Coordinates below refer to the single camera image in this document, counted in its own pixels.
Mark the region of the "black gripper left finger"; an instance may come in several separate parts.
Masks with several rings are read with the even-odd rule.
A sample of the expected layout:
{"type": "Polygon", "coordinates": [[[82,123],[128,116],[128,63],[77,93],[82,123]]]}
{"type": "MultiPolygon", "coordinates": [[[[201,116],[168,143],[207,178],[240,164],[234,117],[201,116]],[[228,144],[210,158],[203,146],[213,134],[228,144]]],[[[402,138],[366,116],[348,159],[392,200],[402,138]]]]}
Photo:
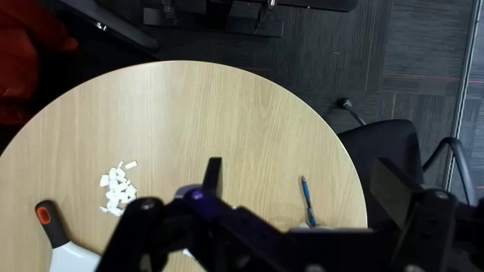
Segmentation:
{"type": "Polygon", "coordinates": [[[203,191],[219,197],[222,194],[222,159],[210,158],[203,179],[203,191]]]}

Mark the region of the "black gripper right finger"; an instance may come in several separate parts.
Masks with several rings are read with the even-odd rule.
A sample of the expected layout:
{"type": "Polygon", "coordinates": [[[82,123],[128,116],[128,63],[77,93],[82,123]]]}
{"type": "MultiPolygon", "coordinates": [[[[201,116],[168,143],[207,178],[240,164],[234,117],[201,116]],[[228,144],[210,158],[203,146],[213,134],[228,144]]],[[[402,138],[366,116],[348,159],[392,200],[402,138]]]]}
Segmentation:
{"type": "Polygon", "coordinates": [[[407,230],[414,220],[414,197],[420,193],[420,185],[395,164],[378,159],[370,179],[370,194],[377,205],[375,227],[407,230]]]}

